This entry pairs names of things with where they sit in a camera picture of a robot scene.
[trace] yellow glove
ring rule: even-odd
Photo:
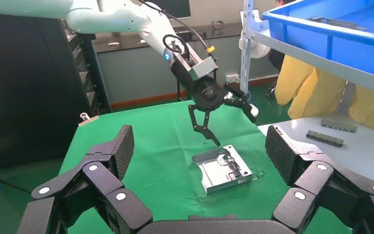
[[[349,115],[352,119],[374,129],[374,91],[357,85]]]
[[[275,89],[278,104],[286,105],[289,103],[312,71],[313,66],[286,55]]]
[[[335,111],[340,100],[340,89],[345,80],[314,68],[302,84],[288,110],[292,119],[320,116]]]

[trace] yellow connector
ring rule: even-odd
[[[211,53],[215,50],[214,46],[211,46],[210,48],[207,49],[207,53]]]

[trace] green table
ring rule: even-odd
[[[135,149],[123,182],[152,211],[154,221],[187,219],[189,215],[269,219],[289,189],[264,149],[265,136],[238,108],[222,106],[210,115],[209,129],[222,146],[233,145],[260,179],[206,195],[200,169],[191,157],[216,148],[193,131],[187,105],[178,102],[102,115],[78,127],[60,173],[73,167],[94,144],[112,140],[124,124],[134,131]],[[199,123],[204,114],[196,112]],[[305,233],[349,233],[330,211],[320,208]],[[83,213],[71,234],[112,233],[94,209]]]

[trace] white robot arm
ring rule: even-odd
[[[208,75],[217,69],[211,55],[214,48],[208,48],[199,34],[190,28],[207,49],[209,56],[202,60],[175,34],[167,16],[175,17],[153,3],[139,1],[143,3],[141,6],[130,0],[0,0],[0,14],[65,19],[68,26],[79,33],[138,32],[167,60],[171,72],[195,102],[188,106],[193,129],[218,146],[219,141],[207,125],[210,112],[223,103],[242,108],[252,122],[256,121],[258,110],[247,102],[246,93],[229,83],[221,88],[215,78]],[[197,124],[194,110],[206,113],[203,126]]]
[[[0,0],[0,14],[65,19],[79,33],[138,32],[160,54],[163,37],[175,35],[164,14],[130,0]]]

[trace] orange baseboard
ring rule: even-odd
[[[275,82],[276,80],[277,80],[277,77],[252,80],[252,81],[249,81],[249,86],[271,84]],[[187,92],[185,90],[181,91],[180,96],[182,98],[187,97]],[[131,107],[131,106],[145,105],[145,104],[150,104],[150,103],[159,102],[159,101],[166,101],[170,99],[177,99],[177,92],[169,93],[169,94],[161,94],[161,95],[152,96],[152,97],[143,97],[143,98],[133,99],[133,100],[128,100],[128,101],[114,102],[111,104],[111,109],[115,110],[115,109]]]
[[[187,91],[183,90],[180,92],[180,96],[182,98],[187,97]],[[133,99],[128,101],[121,101],[121,102],[114,102],[111,104],[111,109],[120,109],[120,108],[127,108],[131,106],[138,106],[138,105],[145,105],[153,102],[165,101],[170,99],[177,99],[177,92],[169,93],[169,94],[161,94],[152,97],[143,97],[139,99]]]

